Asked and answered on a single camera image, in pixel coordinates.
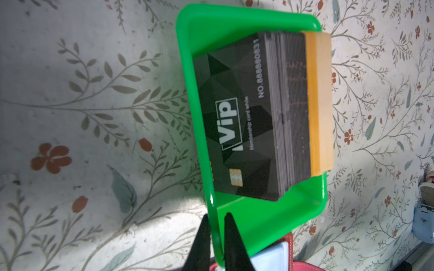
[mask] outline card chip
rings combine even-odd
[[[241,170],[230,168],[229,176],[231,185],[243,187],[243,177],[241,176]]]

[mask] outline green plastic basket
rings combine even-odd
[[[197,152],[201,165],[214,253],[224,266],[224,217],[231,212],[250,256],[319,215],[327,202],[326,174],[292,187],[278,202],[214,191],[193,58],[262,30],[321,31],[318,20],[305,14],[190,4],[177,19],[179,51],[188,91]]]

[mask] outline red flower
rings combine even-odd
[[[418,37],[421,35],[421,29],[419,28],[419,26],[416,27],[416,39],[418,39]]]
[[[390,205],[390,203],[391,203],[390,200],[391,200],[390,196],[387,196],[387,198],[384,200],[384,204],[386,205],[386,207]]]
[[[66,156],[69,153],[67,147],[56,146],[50,151],[50,155],[47,155],[50,149],[50,143],[39,145],[39,153],[42,156],[36,156],[31,160],[30,167],[33,170],[40,170],[45,165],[49,172],[57,174],[60,172],[60,167],[68,166],[72,162],[72,159]]]
[[[320,1],[318,2],[318,10],[321,10],[321,9],[322,9],[322,6],[324,6],[324,2],[323,2],[322,0],[320,0]]]
[[[146,140],[146,138],[142,138],[141,140],[138,141],[138,143],[140,144],[140,147],[144,151],[151,151],[152,150],[152,144],[148,140]]]
[[[351,129],[349,129],[348,132],[345,132],[344,136],[345,136],[344,142],[347,143],[348,145],[350,144],[351,141],[354,140],[354,136],[351,134]]]
[[[368,23],[368,33],[372,35],[374,33],[374,30],[375,30],[375,26],[372,24],[372,21],[370,21]]]
[[[86,207],[86,204],[87,198],[85,196],[80,196],[74,201],[71,209],[73,212],[80,212],[84,207]]]
[[[310,229],[309,229],[309,234],[310,235],[314,235],[315,232],[316,232],[316,226],[311,226]]]

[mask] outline floral tablecloth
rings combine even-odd
[[[434,163],[431,0],[232,0],[332,34],[335,165],[296,259],[388,270]],[[0,269],[169,270],[206,207],[175,34],[186,2],[0,3]]]

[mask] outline vip logo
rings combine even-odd
[[[242,151],[243,136],[240,125],[240,110],[237,98],[230,98],[216,102],[217,129],[220,133],[222,150]]]

